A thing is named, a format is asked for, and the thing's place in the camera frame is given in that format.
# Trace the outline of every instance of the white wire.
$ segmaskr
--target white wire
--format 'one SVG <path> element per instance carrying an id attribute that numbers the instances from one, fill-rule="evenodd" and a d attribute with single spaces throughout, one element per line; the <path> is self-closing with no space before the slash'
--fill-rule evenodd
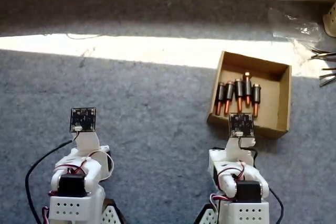
<path id="1" fill-rule="evenodd" d="M 217 214 L 218 213 L 218 208 L 217 208 L 216 204 L 212 201 L 213 196 L 215 196 L 215 194 L 210 194 L 209 201 L 210 201 L 211 205 L 214 207 L 215 213 Z"/>
<path id="2" fill-rule="evenodd" d="M 91 152 L 91 153 L 88 155 L 88 157 L 89 157 L 89 156 L 92 156 L 92 155 L 93 155 L 94 153 L 96 153 L 96 152 L 103 152 L 105 155 L 107 155 L 107 157 L 110 159 L 110 161 L 111 161 L 111 163 L 112 163 L 112 168 L 111 168 L 111 171 L 110 171 L 109 175 L 108 175 L 107 177 L 102 178 L 102 179 L 99 180 L 99 181 L 103 181 L 103 180 L 105 180 L 105 179 L 108 179 L 108 178 L 112 175 L 113 170 L 114 170 L 114 161 L 113 161 L 112 157 L 111 157 L 107 152 L 104 152 L 104 151 L 102 151 L 102 150 L 97 150 L 97 151 Z"/>

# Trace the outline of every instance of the gray carpet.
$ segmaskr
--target gray carpet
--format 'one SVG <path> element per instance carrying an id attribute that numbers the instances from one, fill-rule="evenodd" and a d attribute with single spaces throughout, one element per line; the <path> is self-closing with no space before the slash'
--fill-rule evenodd
<path id="1" fill-rule="evenodd" d="M 0 0 L 0 36 L 51 33 L 275 41 L 267 9 L 320 20 L 329 4 L 262 0 Z M 214 69 L 0 50 L 0 222 L 34 223 L 24 189 L 30 165 L 70 138 L 69 109 L 96 106 L 112 148 L 103 183 L 129 223 L 193 223 L 214 186 L 207 152 L 226 132 L 205 123 Z M 335 85 L 293 77 L 291 129 L 257 140 L 257 166 L 285 205 L 283 223 L 334 223 Z M 31 190 L 48 204 L 53 165 Z M 271 223 L 279 206 L 270 196 Z"/>

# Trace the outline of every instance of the cardboard box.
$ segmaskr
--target cardboard box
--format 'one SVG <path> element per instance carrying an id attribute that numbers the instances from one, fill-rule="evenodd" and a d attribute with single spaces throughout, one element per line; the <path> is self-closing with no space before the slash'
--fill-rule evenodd
<path id="1" fill-rule="evenodd" d="M 291 66 L 231 52 L 223 51 L 220 57 L 207 122 L 228 126 L 224 106 L 219 116 L 215 114 L 218 83 L 242 78 L 246 71 L 252 76 L 252 84 L 261 86 L 259 113 L 254 119 L 255 134 L 273 139 L 283 136 L 289 130 Z M 252 112 L 253 106 L 248 108 L 244 101 L 242 113 Z M 237 113 L 235 97 L 230 103 L 229 113 Z"/>

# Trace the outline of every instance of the red wire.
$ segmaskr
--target red wire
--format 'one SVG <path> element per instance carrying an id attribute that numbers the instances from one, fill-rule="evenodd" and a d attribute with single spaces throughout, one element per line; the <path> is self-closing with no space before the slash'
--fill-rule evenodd
<path id="1" fill-rule="evenodd" d="M 240 170 L 240 169 L 238 169 L 238 168 L 236 168 L 236 167 L 228 167 L 228 168 L 225 168 L 225 169 L 221 170 L 221 171 L 218 173 L 218 175 L 217 175 L 217 181 L 218 181 L 218 179 L 219 179 L 220 174 L 222 174 L 223 172 L 225 172 L 225 171 L 227 171 L 227 170 L 230 170 L 230 169 L 240 171 L 239 175 L 237 176 L 237 179 L 240 179 L 240 178 L 243 176 L 244 171 L 245 171 L 245 167 L 244 167 L 244 165 L 241 164 L 241 166 L 242 166 L 242 170 Z M 221 187 L 220 187 L 220 185 L 219 185 L 219 182 L 218 182 L 218 189 L 219 189 L 220 191 L 222 191 L 222 189 L 221 189 Z"/>
<path id="2" fill-rule="evenodd" d="M 77 165 L 69 165 L 69 164 L 63 164 L 63 165 L 58 165 L 55 167 L 55 169 L 60 168 L 60 167 L 71 167 L 71 168 L 76 168 L 81 170 L 84 174 L 86 174 L 86 172 L 82 169 L 82 167 L 77 166 Z"/>

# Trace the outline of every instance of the black wire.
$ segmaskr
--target black wire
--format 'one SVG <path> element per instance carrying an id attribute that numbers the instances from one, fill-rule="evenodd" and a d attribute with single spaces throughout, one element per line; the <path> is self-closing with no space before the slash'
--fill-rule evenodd
<path id="1" fill-rule="evenodd" d="M 281 212 L 280 212 L 280 217 L 279 219 L 277 220 L 276 224 L 280 224 L 283 216 L 284 216 L 284 213 L 283 213 L 283 204 L 282 204 L 282 201 L 281 199 L 278 197 L 278 195 L 273 191 L 272 188 L 269 187 L 269 190 L 271 191 L 271 193 L 274 195 L 274 197 L 278 200 L 279 202 L 279 205 L 280 205 L 280 208 L 281 208 Z"/>
<path id="2" fill-rule="evenodd" d="M 254 156 L 253 156 L 253 167 L 256 169 L 256 158 L 258 156 L 258 151 L 255 149 L 255 148 L 251 148 L 251 147 L 241 147 L 241 139 L 239 138 L 238 140 L 238 145 L 239 145 L 239 148 L 241 150 L 246 150 L 246 151 L 253 151 L 254 152 Z M 282 218 L 284 216 L 284 213 L 283 213 L 283 204 L 282 204 L 282 201 L 281 199 L 278 197 L 278 195 L 273 191 L 272 188 L 269 187 L 269 190 L 271 191 L 271 193 L 274 195 L 274 197 L 277 199 L 277 201 L 279 202 L 279 205 L 280 205 L 280 208 L 281 208 L 281 211 L 280 211 L 280 217 L 279 219 L 277 220 L 276 224 L 280 224 L 281 221 L 282 221 Z"/>
<path id="3" fill-rule="evenodd" d="M 41 157 L 38 161 L 36 161 L 32 166 L 31 168 L 29 169 L 29 171 L 27 172 L 27 175 L 26 175 L 26 180 L 25 180 L 25 187 L 26 187 L 26 194 L 27 194 L 27 199 L 28 199 L 28 203 L 29 203 L 29 207 L 30 207 L 30 210 L 32 211 L 33 215 L 34 215 L 34 218 L 36 220 L 36 222 L 38 224 L 42 224 L 41 223 L 41 220 L 36 212 L 36 209 L 34 207 L 34 204 L 33 204 L 33 201 L 32 201 L 32 196 L 30 194 L 30 190 L 29 190 L 29 176 L 30 174 L 32 173 L 32 171 L 35 169 L 35 167 L 42 161 L 44 160 L 47 156 L 49 156 L 51 153 L 57 151 L 58 149 L 61 149 L 62 147 L 72 143 L 74 140 L 76 140 L 76 138 L 79 136 L 79 132 L 77 133 L 76 137 L 73 139 L 73 140 L 69 140 L 69 141 L 66 141 L 65 143 L 62 143 L 60 144 L 59 146 L 57 146 L 55 149 L 51 150 L 50 152 L 48 152 L 47 154 L 45 154 L 43 157 Z"/>

